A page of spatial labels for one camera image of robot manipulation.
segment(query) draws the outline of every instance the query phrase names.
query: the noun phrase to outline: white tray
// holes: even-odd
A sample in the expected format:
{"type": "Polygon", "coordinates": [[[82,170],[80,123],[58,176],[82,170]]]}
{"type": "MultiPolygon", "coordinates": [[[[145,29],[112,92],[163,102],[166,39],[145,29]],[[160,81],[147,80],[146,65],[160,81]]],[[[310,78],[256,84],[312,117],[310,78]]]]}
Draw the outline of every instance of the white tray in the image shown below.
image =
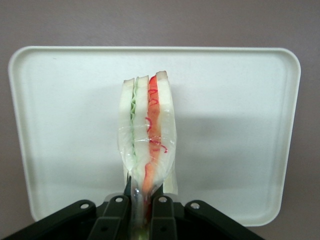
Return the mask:
{"type": "Polygon", "coordinates": [[[277,216],[301,73],[290,51],[31,46],[8,70],[35,220],[123,190],[122,83],[162,70],[175,108],[179,200],[203,200],[245,226],[277,216]]]}

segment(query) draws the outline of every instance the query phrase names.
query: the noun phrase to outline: plastic wrap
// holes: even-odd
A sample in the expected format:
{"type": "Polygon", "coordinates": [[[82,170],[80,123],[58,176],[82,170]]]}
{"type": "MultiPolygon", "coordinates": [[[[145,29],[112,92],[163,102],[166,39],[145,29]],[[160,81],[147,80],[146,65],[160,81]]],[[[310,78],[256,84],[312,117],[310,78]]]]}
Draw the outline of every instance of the plastic wrap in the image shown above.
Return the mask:
{"type": "Polygon", "coordinates": [[[122,86],[118,148],[131,175],[132,239],[147,234],[151,195],[164,183],[176,190],[177,132],[168,76],[158,72],[122,86]]]}

